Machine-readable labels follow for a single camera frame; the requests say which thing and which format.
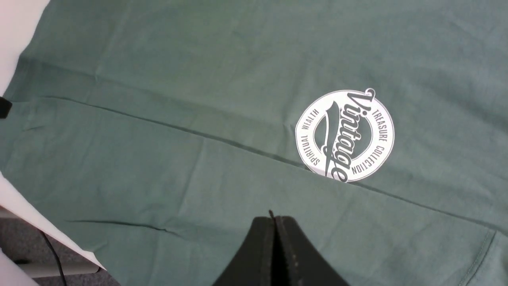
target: stitched seam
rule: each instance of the stitched seam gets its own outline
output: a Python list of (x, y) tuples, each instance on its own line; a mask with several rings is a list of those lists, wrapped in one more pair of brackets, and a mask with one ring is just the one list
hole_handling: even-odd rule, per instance
[(487, 258), (489, 255), (490, 248), (492, 247), (492, 244), (494, 246), (497, 246), (498, 241), (494, 243), (494, 240), (496, 239), (497, 232), (494, 232), (494, 235), (492, 236), (492, 239), (490, 240), (489, 246), (487, 247), (487, 250), (485, 251), (485, 255), (482, 258), (482, 261), (478, 264), (478, 268), (475, 270), (475, 272), (471, 275), (471, 278), (469, 281), (465, 284), (465, 286), (468, 286), (472, 281), (473, 278), (475, 278), (477, 275), (481, 275), (483, 272), (486, 271), (486, 267), (491, 263), (492, 259)]
[(466, 272), (466, 275), (464, 275), (464, 277), (462, 278), (462, 280), (460, 281), (459, 285), (458, 286), (463, 286), (464, 282), (466, 281), (466, 278), (468, 277), (468, 275), (470, 274), (471, 270), (473, 270), (473, 268), (477, 265), (477, 262), (478, 260), (480, 259), (480, 256), (482, 255), (483, 253), (483, 249), (485, 247), (485, 244), (487, 242), (487, 238), (489, 238), (489, 234), (490, 234), (490, 231), (487, 232), (487, 235), (485, 235), (485, 238), (483, 239), (483, 242), (482, 242), (482, 246), (480, 248), (480, 251), (478, 252), (476, 258), (474, 259), (474, 262), (471, 264), (471, 266), (469, 267), (469, 269), (467, 270)]

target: vintage logo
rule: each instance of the vintage logo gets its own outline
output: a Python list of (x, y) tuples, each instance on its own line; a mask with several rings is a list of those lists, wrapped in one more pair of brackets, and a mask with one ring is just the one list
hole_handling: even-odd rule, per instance
[(303, 113), (295, 133), (303, 162), (314, 173), (342, 182), (373, 174), (388, 158), (395, 136), (374, 89), (320, 97)]

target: black foam object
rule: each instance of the black foam object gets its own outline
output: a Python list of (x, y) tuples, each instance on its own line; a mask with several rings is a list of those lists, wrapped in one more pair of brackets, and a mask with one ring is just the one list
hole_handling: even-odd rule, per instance
[(256, 217), (213, 286), (349, 286), (293, 217)]
[(11, 111), (12, 102), (9, 100), (0, 97), (0, 119), (7, 118), (9, 111)]

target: black clip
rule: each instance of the black clip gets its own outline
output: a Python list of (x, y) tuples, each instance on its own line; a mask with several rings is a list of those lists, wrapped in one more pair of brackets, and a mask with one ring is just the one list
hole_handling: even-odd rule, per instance
[(0, 97), (0, 119), (7, 118), (9, 111), (11, 111), (12, 102), (9, 100)]

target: t-shirt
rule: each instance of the t-shirt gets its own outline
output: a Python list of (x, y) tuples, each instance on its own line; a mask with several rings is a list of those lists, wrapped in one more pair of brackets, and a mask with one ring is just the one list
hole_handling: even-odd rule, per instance
[(508, 3), (53, 0), (0, 170), (124, 285), (294, 216), (352, 286), (508, 283)]

